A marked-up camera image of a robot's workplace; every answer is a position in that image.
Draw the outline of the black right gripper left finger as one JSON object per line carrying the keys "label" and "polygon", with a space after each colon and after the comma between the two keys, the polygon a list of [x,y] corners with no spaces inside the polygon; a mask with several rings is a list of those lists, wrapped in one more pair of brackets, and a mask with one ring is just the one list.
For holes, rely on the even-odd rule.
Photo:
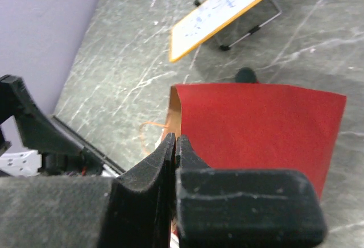
{"label": "black right gripper left finger", "polygon": [[176,137],[113,179],[98,247],[169,247]]}

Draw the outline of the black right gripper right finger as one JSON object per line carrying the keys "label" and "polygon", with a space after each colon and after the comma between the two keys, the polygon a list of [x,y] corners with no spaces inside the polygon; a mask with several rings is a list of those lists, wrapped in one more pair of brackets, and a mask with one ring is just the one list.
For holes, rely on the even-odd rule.
{"label": "black right gripper right finger", "polygon": [[316,247],[327,235],[318,197],[295,170],[217,170],[189,139],[176,144],[180,247]]}

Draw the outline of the red brown paper bag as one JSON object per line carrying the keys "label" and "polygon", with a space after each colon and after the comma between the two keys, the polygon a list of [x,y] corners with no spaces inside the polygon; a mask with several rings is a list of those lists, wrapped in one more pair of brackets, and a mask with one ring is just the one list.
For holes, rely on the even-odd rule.
{"label": "red brown paper bag", "polygon": [[185,135],[217,169],[292,169],[321,195],[346,97],[279,84],[171,86],[165,134]]}

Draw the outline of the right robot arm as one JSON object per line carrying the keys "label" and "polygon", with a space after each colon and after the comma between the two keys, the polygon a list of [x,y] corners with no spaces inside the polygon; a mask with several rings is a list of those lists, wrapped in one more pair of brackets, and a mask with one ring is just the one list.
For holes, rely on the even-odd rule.
{"label": "right robot arm", "polygon": [[115,177],[111,160],[46,117],[22,78],[1,78],[1,121],[41,156],[40,175],[1,172],[2,247],[316,247],[327,225],[294,170],[215,170],[169,133]]}

